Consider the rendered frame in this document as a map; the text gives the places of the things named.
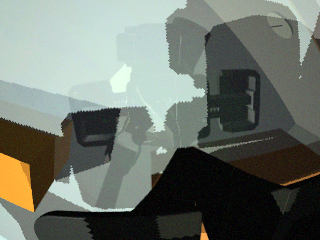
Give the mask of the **yellow long bar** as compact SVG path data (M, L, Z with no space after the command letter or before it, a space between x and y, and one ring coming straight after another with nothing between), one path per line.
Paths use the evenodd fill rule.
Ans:
M36 211L55 179L55 140L0 120L0 197Z

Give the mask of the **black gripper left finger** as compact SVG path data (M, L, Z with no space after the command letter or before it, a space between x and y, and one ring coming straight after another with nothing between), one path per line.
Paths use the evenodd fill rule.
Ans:
M176 148L151 192L128 212L52 211L35 221L39 240L200 240L191 156Z

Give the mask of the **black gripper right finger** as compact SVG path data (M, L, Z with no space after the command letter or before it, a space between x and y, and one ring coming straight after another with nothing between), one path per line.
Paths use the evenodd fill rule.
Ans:
M185 149L209 240L284 240L296 220L320 211L320 175L277 185L199 148Z

